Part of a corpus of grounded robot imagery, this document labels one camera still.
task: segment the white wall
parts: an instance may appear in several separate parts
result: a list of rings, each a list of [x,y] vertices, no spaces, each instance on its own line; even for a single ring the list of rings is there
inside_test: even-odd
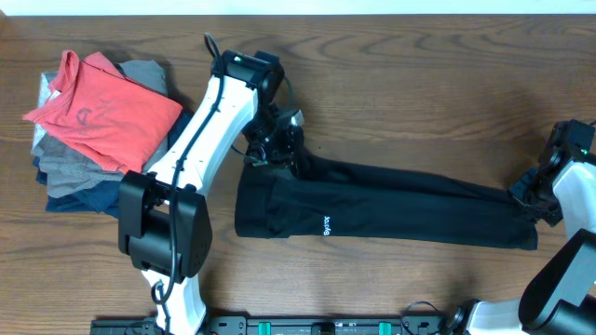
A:
[[[596,0],[0,0],[0,9],[8,16],[593,14]]]

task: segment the pant leg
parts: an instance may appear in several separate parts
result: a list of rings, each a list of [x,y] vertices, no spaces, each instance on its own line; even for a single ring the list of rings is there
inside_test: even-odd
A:
[[[344,167],[335,166],[335,170]],[[471,192],[467,184],[459,187],[457,181],[429,175],[430,180],[443,182],[445,189],[435,192],[432,183],[425,183],[425,174],[414,173],[417,182],[425,185],[423,191],[417,191],[409,172],[401,175],[403,171],[383,169],[392,187],[370,187],[363,184],[374,182],[363,171],[375,172],[376,167],[349,166],[345,170],[356,171],[345,174],[352,179],[330,182],[325,180],[338,181],[337,177],[298,180],[268,167],[245,166],[237,194],[238,236],[340,235],[495,248],[537,247],[535,221],[530,215],[510,202]],[[405,187],[400,189],[402,181]],[[470,185],[472,191],[478,186]],[[498,190],[489,189],[487,194],[492,191]]]
[[[503,190],[430,173],[332,161],[311,154],[303,143],[299,138],[295,149],[295,174],[299,179],[511,203],[507,192]]]

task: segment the cable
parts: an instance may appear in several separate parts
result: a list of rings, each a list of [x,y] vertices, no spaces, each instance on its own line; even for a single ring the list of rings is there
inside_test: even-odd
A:
[[[401,314],[401,320],[403,320],[403,318],[406,316],[406,313],[408,313],[408,311],[409,311],[411,308],[413,308],[413,307],[415,307],[415,306],[418,306],[418,305],[421,305],[421,304],[425,304],[425,305],[428,305],[428,306],[432,307],[432,309],[434,309],[434,310],[435,310],[435,312],[437,312],[438,314],[442,315],[442,313],[441,313],[441,312],[439,312],[439,310],[437,309],[437,307],[433,306],[433,305],[432,305],[432,303],[430,303],[430,302],[428,302],[428,301],[415,301],[415,302],[412,302],[412,303],[410,304],[410,306],[408,306],[408,307],[405,309],[405,311],[403,311],[403,313]],[[428,333],[428,335],[439,335],[439,333],[440,333],[440,328],[442,327],[442,323],[443,323],[443,321],[444,321],[444,317],[443,317],[443,319],[441,320],[441,322],[439,323],[437,331],[435,331],[435,332],[432,332],[432,333]],[[410,328],[409,328],[409,326],[406,326],[404,323],[401,323],[401,326],[403,327],[403,329],[404,329],[405,331],[407,331],[407,332],[408,332],[408,334],[410,334],[410,335],[414,335],[414,334],[413,334],[413,333],[410,331]]]
[[[232,146],[230,147],[230,149],[232,149],[232,151],[234,151],[236,154],[239,154],[239,155],[241,155],[242,157],[245,157],[245,158],[252,159],[252,160],[254,161],[254,163],[264,163],[264,161],[260,160],[259,158],[252,157],[252,156],[249,156],[249,155],[247,155],[247,154],[243,154],[242,152],[240,152],[240,151],[239,151],[239,150],[238,150],[238,149],[237,149],[237,148],[234,146],[234,144],[232,144]]]
[[[217,62],[219,68],[219,77],[220,77],[220,85],[217,91],[217,98],[215,102],[211,105],[211,109],[207,114],[207,117],[201,124],[201,126],[196,131],[193,138],[186,144],[183,153],[180,155],[178,161],[176,161],[176,168],[174,169],[174,176],[171,181],[171,186],[169,188],[170,199],[169,199],[169,239],[171,243],[171,268],[169,273],[169,282],[168,287],[166,288],[166,293],[163,294],[163,282],[159,280],[151,287],[151,299],[155,304],[163,305],[165,307],[166,302],[171,295],[172,290],[174,289],[174,281],[178,274],[178,250],[177,250],[177,240],[176,240],[176,209],[178,207],[178,195],[176,193],[176,187],[178,185],[178,178],[180,176],[180,172],[183,171],[184,161],[188,156],[188,153],[192,149],[193,145],[195,144],[198,136],[201,134],[205,126],[209,123],[215,112],[217,111],[220,101],[222,100],[222,95],[224,93],[224,76],[225,76],[225,65],[224,61],[222,60],[222,56],[220,54],[217,45],[215,44],[215,40],[210,33],[205,33],[205,45],[207,46],[207,50],[213,56],[215,61]],[[158,299],[156,296],[156,291],[160,290],[160,298]],[[169,316],[166,317],[166,332],[168,333],[169,329]]]
[[[288,94],[290,96],[288,97],[288,105],[282,109],[290,110],[294,105],[294,89],[291,87],[290,79],[288,79],[287,76],[284,75],[283,80],[286,82],[286,85],[288,85]]]

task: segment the red t-shirt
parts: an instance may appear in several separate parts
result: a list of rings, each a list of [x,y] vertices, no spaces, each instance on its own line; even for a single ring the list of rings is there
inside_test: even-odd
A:
[[[60,95],[23,116],[104,170],[141,172],[182,106],[126,78],[100,52],[62,52],[49,89]]]

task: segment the green connector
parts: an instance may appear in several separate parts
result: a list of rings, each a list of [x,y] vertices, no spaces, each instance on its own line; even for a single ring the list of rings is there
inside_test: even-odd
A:
[[[271,335],[271,324],[268,322],[259,323],[259,335]]]
[[[379,322],[379,335],[391,335],[391,324],[388,322]]]

